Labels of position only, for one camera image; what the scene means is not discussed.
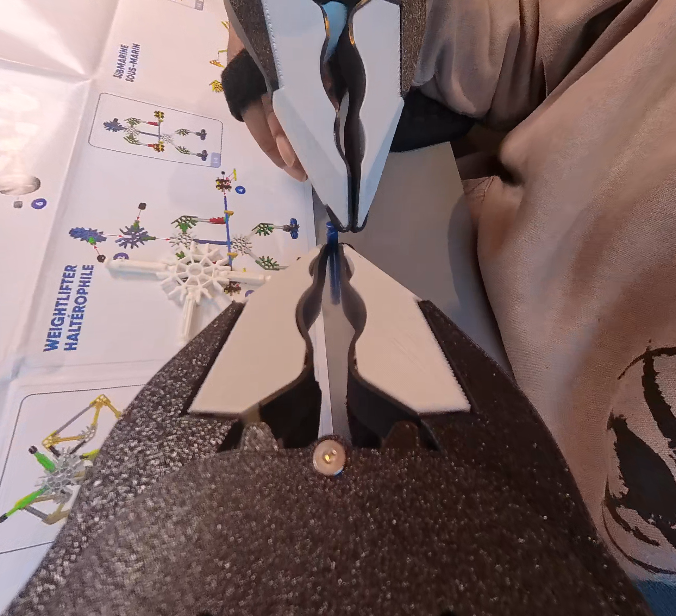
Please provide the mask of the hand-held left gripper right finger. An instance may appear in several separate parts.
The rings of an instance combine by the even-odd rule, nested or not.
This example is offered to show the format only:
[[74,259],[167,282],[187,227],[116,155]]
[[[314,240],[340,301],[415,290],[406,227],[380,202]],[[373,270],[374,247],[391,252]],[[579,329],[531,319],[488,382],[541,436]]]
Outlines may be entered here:
[[348,244],[339,245],[343,313],[353,329],[346,409],[354,446],[380,448],[396,425],[441,450],[430,418],[469,413],[461,383],[423,301]]

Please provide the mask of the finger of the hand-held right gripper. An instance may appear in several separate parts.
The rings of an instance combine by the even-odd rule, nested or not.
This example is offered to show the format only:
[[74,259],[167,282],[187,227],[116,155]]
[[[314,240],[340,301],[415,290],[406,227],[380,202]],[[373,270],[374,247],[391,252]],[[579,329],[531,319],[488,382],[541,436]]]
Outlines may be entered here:
[[403,110],[400,20],[386,0],[363,0],[348,19],[351,231],[366,224]]
[[348,9],[340,2],[260,1],[278,83],[275,115],[334,225],[347,230],[349,172],[336,137],[339,111],[326,91],[323,65],[326,51],[337,45]]

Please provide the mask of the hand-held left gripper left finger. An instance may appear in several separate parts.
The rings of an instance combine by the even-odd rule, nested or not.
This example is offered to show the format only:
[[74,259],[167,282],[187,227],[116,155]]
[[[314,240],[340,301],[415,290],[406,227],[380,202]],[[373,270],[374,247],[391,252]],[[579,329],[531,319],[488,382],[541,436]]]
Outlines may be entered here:
[[201,374],[187,412],[233,419],[239,429],[265,423],[284,448],[318,437],[322,390],[310,329],[326,279],[326,247],[297,259],[242,306]]

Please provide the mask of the white snowflake connector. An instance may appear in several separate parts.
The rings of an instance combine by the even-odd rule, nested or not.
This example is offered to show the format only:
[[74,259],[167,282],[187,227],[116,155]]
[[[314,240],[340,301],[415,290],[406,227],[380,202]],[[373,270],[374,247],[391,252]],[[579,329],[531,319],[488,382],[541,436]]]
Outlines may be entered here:
[[231,277],[231,267],[217,246],[190,244],[181,258],[167,265],[160,282],[170,299],[183,305],[200,305],[220,294],[238,292],[240,284]]

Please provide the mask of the long blue rod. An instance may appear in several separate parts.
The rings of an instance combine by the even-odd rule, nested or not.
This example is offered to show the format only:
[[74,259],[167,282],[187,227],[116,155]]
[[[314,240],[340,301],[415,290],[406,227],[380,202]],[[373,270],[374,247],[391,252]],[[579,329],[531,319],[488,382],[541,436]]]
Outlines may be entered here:
[[328,277],[330,282],[331,303],[337,306],[341,302],[341,258],[339,253],[339,231],[332,221],[326,222],[326,247],[328,249]]

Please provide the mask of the white instruction sheet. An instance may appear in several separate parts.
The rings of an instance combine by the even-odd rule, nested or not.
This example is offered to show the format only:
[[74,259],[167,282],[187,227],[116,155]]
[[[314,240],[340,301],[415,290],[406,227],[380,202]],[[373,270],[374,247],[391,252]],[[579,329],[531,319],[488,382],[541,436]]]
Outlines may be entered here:
[[179,345],[182,305],[108,258],[217,246],[271,274],[312,193],[226,105],[223,0],[1,0],[1,559],[39,557],[83,469]]

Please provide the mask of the person's right forearm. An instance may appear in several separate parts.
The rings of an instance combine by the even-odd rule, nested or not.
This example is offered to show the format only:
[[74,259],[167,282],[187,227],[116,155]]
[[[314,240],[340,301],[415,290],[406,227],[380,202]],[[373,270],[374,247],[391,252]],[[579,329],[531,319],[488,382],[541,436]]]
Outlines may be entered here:
[[545,97],[539,0],[425,0],[413,78],[454,123],[514,129]]

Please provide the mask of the person's right hand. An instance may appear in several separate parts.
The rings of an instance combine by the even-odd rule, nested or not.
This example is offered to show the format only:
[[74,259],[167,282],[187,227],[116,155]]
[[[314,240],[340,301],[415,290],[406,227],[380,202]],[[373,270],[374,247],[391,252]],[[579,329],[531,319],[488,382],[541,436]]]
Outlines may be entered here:
[[242,118],[257,145],[275,166],[296,181],[308,180],[267,94],[253,101],[242,112]]

